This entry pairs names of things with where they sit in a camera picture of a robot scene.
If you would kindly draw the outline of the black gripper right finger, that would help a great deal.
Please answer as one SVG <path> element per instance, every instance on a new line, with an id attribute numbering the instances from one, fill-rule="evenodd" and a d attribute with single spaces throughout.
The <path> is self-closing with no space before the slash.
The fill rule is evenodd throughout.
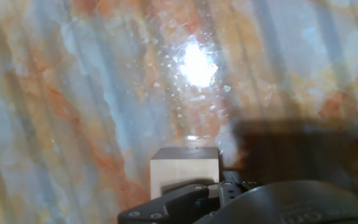
<path id="1" fill-rule="evenodd" d="M 260 182 L 256 182 L 256 181 L 245 180 L 245 181 L 242 182 L 242 186 L 246 189 L 246 191 L 250 191 L 250 190 L 255 189 L 257 187 L 261 187 L 262 184 Z"/>

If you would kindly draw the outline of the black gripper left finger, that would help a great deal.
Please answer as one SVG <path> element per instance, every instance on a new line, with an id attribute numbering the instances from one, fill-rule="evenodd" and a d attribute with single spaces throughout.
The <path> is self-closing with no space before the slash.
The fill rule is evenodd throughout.
<path id="1" fill-rule="evenodd" d="M 166 190 L 162 196 L 121 212 L 118 224 L 187 224 L 227 205 L 243 193 L 243 178 L 236 171 L 224 171 L 223 180 L 190 180 Z"/>

